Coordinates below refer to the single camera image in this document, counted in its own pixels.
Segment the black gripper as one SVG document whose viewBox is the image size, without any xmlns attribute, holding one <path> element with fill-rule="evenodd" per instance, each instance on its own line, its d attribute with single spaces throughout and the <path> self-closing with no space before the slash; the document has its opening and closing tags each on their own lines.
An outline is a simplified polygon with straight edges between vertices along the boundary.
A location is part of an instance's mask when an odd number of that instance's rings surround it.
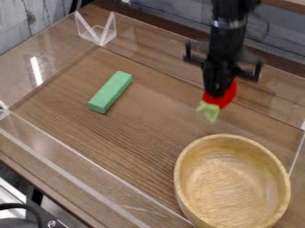
<svg viewBox="0 0 305 228">
<path fill-rule="evenodd" d="M 183 60 L 198 67 L 203 66 L 205 90 L 210 96 L 223 96 L 234 75 L 255 82 L 259 79 L 263 62 L 245 49 L 246 24 L 247 18 L 211 19 L 210 42 L 188 41 L 184 44 Z M 217 70 L 213 63 L 205 64 L 209 58 L 226 61 L 233 70 Z"/>
</svg>

